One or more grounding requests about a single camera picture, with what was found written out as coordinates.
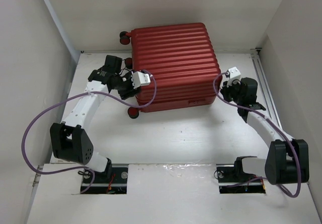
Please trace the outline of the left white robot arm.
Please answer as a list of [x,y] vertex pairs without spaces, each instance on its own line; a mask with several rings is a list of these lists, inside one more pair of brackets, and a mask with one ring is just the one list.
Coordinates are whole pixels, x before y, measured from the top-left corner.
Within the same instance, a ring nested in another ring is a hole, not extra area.
[[88,167],[101,182],[109,181],[112,162],[94,149],[86,130],[100,104],[112,90],[117,90],[118,100],[124,102],[139,93],[142,86],[149,84],[149,75],[133,71],[131,58],[107,55],[104,65],[89,75],[84,94],[72,111],[61,123],[53,123],[50,127],[54,157]]

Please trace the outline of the right aluminium frame rail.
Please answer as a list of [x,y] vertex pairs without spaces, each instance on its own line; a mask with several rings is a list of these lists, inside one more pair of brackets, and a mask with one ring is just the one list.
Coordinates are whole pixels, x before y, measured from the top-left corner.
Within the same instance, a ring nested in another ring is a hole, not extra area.
[[275,107],[275,103],[274,103],[271,91],[269,89],[269,85],[268,85],[261,61],[260,61],[258,50],[256,49],[251,50],[251,59],[253,61],[255,72],[257,75],[258,84],[266,104],[266,109],[267,109],[266,115],[269,116],[272,122],[274,122],[274,124],[282,130],[281,122],[277,113],[277,109]]

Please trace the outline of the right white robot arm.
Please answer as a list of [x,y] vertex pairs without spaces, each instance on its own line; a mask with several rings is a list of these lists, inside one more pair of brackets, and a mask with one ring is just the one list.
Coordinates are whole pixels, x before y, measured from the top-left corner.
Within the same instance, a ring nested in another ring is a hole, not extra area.
[[257,102],[258,83],[252,78],[236,77],[223,82],[223,99],[234,102],[239,116],[269,147],[265,176],[273,184],[294,184],[309,180],[308,144],[295,139],[275,125],[266,108]]

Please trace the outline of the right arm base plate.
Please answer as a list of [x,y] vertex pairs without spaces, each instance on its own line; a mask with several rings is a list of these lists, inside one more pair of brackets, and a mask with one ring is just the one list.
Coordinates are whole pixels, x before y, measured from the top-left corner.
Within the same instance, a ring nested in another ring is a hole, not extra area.
[[234,165],[217,165],[214,178],[218,181],[220,194],[265,194],[266,188],[262,179],[249,183],[257,176],[244,172],[237,173]]

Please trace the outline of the red suitcase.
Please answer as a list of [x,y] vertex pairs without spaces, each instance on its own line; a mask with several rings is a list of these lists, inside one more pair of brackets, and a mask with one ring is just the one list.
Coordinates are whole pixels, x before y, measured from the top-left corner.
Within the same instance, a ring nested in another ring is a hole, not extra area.
[[140,112],[156,112],[210,105],[221,73],[210,37],[203,23],[136,28],[119,34],[120,43],[131,44],[125,65],[147,70],[156,84],[142,87],[135,96],[140,108],[127,111],[135,119]]

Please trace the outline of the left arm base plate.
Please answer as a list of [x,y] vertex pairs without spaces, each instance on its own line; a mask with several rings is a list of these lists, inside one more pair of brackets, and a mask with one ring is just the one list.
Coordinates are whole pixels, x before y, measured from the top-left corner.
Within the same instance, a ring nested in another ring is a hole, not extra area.
[[110,178],[103,173],[95,172],[93,184],[88,188],[92,180],[92,173],[88,170],[78,171],[82,176],[80,186],[81,194],[126,194],[128,180],[128,165],[113,165]]

